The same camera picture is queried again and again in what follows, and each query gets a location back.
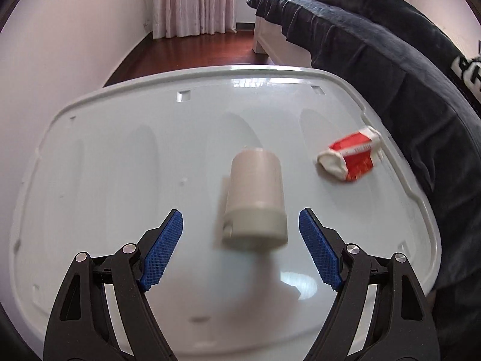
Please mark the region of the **white bed frame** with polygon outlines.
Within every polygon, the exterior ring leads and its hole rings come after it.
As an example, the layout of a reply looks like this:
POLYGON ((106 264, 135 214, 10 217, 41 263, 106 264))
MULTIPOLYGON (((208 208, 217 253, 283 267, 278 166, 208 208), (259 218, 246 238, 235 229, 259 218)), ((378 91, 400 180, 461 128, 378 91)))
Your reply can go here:
POLYGON ((282 27, 256 17, 253 30, 253 52, 267 55, 276 65, 301 68, 311 67, 311 54, 291 42, 282 33, 282 27))

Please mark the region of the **dark blue bed duvet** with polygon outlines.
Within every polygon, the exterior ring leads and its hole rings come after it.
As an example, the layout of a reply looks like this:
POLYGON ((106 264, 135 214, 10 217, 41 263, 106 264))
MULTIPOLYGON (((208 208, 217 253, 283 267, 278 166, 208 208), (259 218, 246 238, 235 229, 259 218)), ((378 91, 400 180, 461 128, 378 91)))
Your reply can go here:
POLYGON ((442 246, 434 324, 444 360, 480 357, 479 76, 451 40, 404 0, 249 0, 311 66, 366 99, 430 203, 442 246), (463 75, 456 76, 454 66, 463 75))

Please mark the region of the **red white crumpled wrapper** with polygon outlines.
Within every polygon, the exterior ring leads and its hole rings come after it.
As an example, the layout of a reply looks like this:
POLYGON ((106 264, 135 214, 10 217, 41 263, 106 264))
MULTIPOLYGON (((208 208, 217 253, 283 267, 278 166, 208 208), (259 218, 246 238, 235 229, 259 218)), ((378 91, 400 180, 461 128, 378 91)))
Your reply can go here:
POLYGON ((318 154, 316 162, 334 178, 354 182, 373 169, 380 148, 380 133, 366 126, 332 143, 318 154))

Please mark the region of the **beige plastic cup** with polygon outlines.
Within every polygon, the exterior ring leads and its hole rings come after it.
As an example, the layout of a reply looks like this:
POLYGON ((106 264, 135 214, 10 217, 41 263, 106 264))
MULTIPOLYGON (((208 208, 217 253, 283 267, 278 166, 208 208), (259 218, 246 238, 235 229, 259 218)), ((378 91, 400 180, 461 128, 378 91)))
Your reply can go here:
POLYGON ((287 245, 281 164, 274 153, 256 147, 233 158, 222 242, 229 248, 260 252, 287 245))

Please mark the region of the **grey plastic bin lid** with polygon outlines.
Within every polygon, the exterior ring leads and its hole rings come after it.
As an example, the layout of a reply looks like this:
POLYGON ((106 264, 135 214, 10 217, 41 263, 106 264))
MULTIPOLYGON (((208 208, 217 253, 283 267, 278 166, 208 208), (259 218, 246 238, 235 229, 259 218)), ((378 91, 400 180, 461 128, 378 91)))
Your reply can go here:
POLYGON ((424 291, 440 233, 408 162, 367 101, 316 69, 187 69, 90 93, 63 108, 34 150, 10 231, 17 329, 41 354, 49 313, 75 254, 109 255, 182 213, 184 230, 148 300, 180 360, 301 360, 334 291, 299 234, 299 212, 374 256, 403 253, 424 291), (340 181, 319 153, 366 126, 373 169, 340 181), (259 254, 221 240, 231 162, 261 147, 280 160, 288 244, 259 254))

